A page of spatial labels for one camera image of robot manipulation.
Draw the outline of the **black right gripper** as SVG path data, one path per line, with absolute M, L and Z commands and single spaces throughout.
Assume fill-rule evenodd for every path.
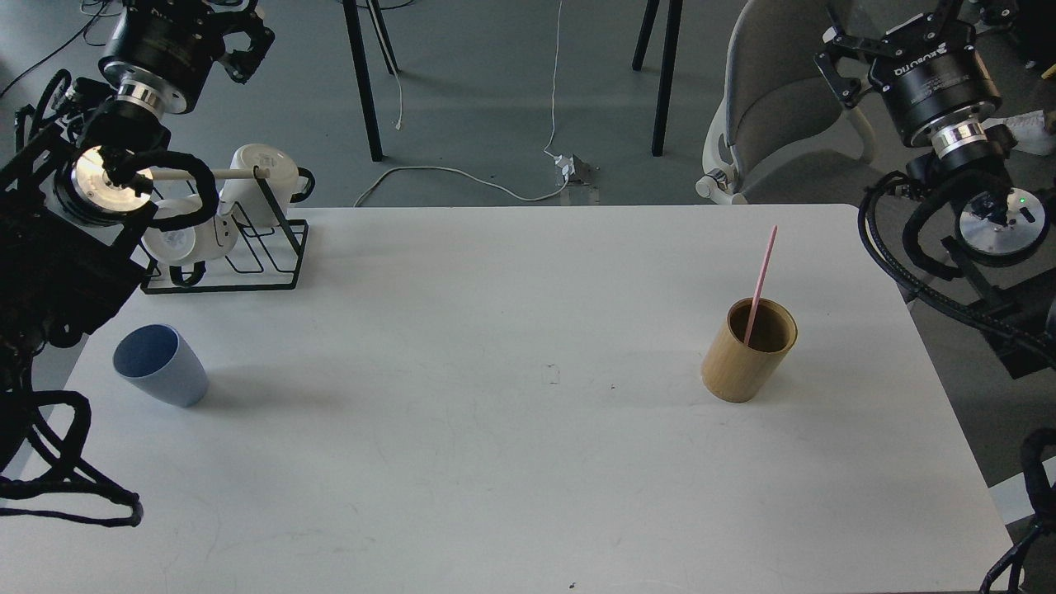
M 917 148 L 951 123 L 986 120 L 1002 104 L 975 45 L 974 27 L 953 16 L 914 16 L 881 39 L 833 23 L 814 63 L 845 111 L 875 91 L 903 145 Z

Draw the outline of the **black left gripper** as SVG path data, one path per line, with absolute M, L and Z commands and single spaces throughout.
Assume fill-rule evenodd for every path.
M 225 39 L 245 34 L 247 49 Z M 196 108 L 214 64 L 248 83 L 275 41 L 250 1 L 125 1 L 98 70 L 125 101 L 156 114 Z

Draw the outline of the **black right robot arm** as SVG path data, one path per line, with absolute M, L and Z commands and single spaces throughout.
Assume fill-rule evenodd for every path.
M 1000 287 L 982 268 L 1040 249 L 1054 233 L 1054 192 L 1011 179 L 1017 142 L 1006 125 L 985 124 L 1001 97 L 959 10 L 940 1 L 879 39 L 847 33 L 834 16 L 814 63 L 842 106 L 875 91 L 902 143 L 924 149 L 865 188 L 864 248 L 912 299 L 980 331 L 1019 379 L 1054 367 L 1054 271 Z

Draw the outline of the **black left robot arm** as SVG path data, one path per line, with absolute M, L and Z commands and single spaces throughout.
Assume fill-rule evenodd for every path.
M 2 466 L 30 447 L 46 467 L 2 477 L 4 516 L 142 522 L 139 495 L 83 458 L 89 400 L 35 389 L 31 368 L 120 312 L 147 274 L 133 258 L 146 233 L 219 214 L 214 170 L 171 150 L 162 119 L 195 109 L 214 64 L 247 83 L 274 40 L 254 1 L 125 1 L 101 78 L 59 70 L 16 113 L 2 169 Z

